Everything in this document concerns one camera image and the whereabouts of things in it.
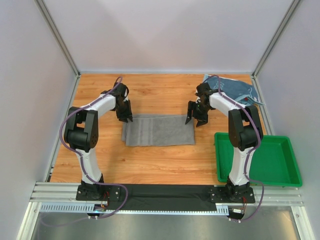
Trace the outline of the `aluminium front rail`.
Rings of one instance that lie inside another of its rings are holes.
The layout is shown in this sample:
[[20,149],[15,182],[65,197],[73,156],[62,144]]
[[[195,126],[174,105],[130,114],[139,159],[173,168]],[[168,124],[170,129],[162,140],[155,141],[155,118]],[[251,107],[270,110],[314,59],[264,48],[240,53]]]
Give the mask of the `aluminium front rail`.
[[106,215],[118,210],[119,214],[151,214],[151,215],[217,215],[226,216],[230,209],[242,209],[249,207],[302,207],[304,205],[299,191],[296,188],[285,187],[253,187],[251,196],[255,198],[254,203],[248,200],[236,202],[212,202],[213,196],[204,203],[199,203],[194,199],[192,203],[187,203],[186,208],[182,204],[187,202],[186,198],[179,198],[177,203],[169,201],[169,206],[165,207],[158,201],[155,206],[139,202],[138,206],[130,206],[133,198],[129,197],[126,202],[116,202],[112,206],[112,201],[89,201],[76,200],[75,183],[36,183],[30,202],[40,203],[42,213],[86,213],[92,215]]

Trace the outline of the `blue patterned towel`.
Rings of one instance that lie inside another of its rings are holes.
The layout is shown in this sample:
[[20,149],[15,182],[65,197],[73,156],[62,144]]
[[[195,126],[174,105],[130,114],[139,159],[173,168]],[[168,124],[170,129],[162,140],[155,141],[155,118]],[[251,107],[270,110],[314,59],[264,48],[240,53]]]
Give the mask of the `blue patterned towel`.
[[220,87],[221,92],[225,92],[228,97],[240,104],[246,106],[263,105],[253,85],[231,78],[220,77],[219,79],[220,84],[218,77],[205,74],[203,82],[207,82],[213,90]]

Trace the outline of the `aluminium frame post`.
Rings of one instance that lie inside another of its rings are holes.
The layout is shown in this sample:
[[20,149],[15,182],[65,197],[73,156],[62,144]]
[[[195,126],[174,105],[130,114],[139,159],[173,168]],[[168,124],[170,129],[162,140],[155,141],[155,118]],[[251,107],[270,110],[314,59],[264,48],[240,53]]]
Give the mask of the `aluminium frame post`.
[[281,36],[283,35],[285,29],[287,28],[289,22],[293,18],[296,10],[298,9],[298,7],[300,6],[301,3],[302,3],[302,0],[292,0],[291,1],[291,3],[289,5],[288,9],[286,10],[282,20],[280,21],[278,27],[276,28],[275,33],[273,34],[273,36],[272,36],[271,40],[269,41],[265,51],[263,52],[260,60],[258,61],[254,71],[251,74],[253,79],[255,79],[258,76],[258,74],[261,72],[263,66],[267,62],[267,60],[270,57],[273,49],[275,48],[275,46],[279,42]]
[[70,51],[68,50],[68,47],[63,40],[63,37],[49,11],[49,8],[47,7],[44,0],[34,0],[35,4],[37,5],[39,11],[41,12],[46,24],[48,25],[55,41],[57,42],[58,46],[60,47],[66,61],[68,62],[70,68],[72,69],[73,73],[76,77],[79,77],[81,75],[81,72],[79,68],[77,67]]

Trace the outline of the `grey terry towel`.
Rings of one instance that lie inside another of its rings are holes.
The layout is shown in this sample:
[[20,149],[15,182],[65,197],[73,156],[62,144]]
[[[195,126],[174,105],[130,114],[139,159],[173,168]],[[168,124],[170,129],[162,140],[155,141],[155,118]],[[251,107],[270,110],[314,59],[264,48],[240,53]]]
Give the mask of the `grey terry towel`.
[[136,114],[123,123],[121,140],[127,147],[195,145],[194,122],[185,115]]

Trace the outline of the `green plastic tray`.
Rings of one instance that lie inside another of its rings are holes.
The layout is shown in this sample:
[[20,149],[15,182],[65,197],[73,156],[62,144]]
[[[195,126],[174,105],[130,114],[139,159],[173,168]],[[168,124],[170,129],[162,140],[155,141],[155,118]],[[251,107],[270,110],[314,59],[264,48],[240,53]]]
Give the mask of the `green plastic tray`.
[[[225,183],[232,168],[234,152],[229,135],[225,132],[215,133],[214,146],[217,179]],[[290,139],[265,135],[253,155],[249,177],[269,186],[301,187],[302,177]]]

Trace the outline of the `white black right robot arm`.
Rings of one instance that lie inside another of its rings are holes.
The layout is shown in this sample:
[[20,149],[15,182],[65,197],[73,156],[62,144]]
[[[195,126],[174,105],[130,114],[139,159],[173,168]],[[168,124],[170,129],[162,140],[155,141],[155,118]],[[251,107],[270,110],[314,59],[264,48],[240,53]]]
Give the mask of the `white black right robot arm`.
[[245,106],[207,82],[196,88],[196,101],[189,101],[186,123],[196,120],[197,127],[208,123],[208,112],[219,110],[228,118],[228,137],[233,146],[231,171],[225,186],[209,189],[213,203],[254,203],[249,172],[253,155],[261,145],[263,130],[256,106]]

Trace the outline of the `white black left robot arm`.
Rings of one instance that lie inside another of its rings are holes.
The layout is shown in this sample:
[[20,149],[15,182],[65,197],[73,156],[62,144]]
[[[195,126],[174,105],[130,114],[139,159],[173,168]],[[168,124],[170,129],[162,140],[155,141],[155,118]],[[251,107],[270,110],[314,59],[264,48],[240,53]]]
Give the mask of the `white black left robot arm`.
[[106,200],[111,186],[103,185],[104,178],[98,167],[95,149],[99,140],[99,118],[113,111],[119,121],[132,122],[128,95],[129,88],[116,82],[112,89],[101,92],[92,102],[81,107],[73,106],[68,110],[68,116],[62,124],[64,134],[60,136],[60,140],[77,155],[81,167],[82,178],[77,189],[77,200]]

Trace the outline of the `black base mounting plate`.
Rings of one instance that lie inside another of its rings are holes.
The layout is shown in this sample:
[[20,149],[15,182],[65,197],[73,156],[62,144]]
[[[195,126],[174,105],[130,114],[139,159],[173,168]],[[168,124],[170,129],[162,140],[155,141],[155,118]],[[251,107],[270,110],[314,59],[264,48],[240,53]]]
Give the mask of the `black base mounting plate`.
[[215,211],[216,204],[255,203],[253,189],[245,193],[228,195],[225,186],[213,185],[165,185],[165,184],[126,184],[124,188],[115,185],[78,186],[77,201],[107,204],[106,210],[129,211]]

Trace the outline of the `aluminium frame post left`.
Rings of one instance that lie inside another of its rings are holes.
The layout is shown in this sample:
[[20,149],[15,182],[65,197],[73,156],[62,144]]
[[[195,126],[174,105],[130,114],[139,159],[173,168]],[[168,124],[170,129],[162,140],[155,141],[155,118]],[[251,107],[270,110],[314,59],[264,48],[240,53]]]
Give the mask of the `aluminium frame post left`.
[[68,50],[68,47],[63,40],[63,37],[49,11],[49,8],[47,7],[44,0],[34,0],[35,4],[37,5],[39,11],[41,12],[46,24],[48,25],[55,41],[57,42],[58,46],[60,47],[66,61],[68,62],[70,68],[72,69],[73,73],[76,77],[79,77],[81,75],[81,72],[79,68],[77,67],[70,51]]

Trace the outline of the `aluminium frame post right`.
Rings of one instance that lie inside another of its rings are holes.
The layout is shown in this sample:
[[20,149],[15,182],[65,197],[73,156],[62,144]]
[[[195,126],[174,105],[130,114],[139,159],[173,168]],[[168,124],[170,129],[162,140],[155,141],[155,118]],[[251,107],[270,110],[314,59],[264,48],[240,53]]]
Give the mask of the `aluminium frame post right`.
[[275,33],[273,34],[273,36],[272,36],[271,40],[269,41],[265,51],[263,52],[260,60],[258,61],[254,71],[251,74],[253,79],[255,79],[258,76],[258,74],[261,72],[263,66],[267,62],[267,60],[270,57],[273,49],[275,48],[275,46],[279,42],[281,36],[283,35],[285,29],[287,28],[289,22],[293,18],[296,10],[298,9],[298,7],[300,6],[301,3],[302,3],[302,0],[292,0],[291,1],[291,3],[289,5],[288,9],[286,10],[282,20],[280,21],[278,27],[276,28]]

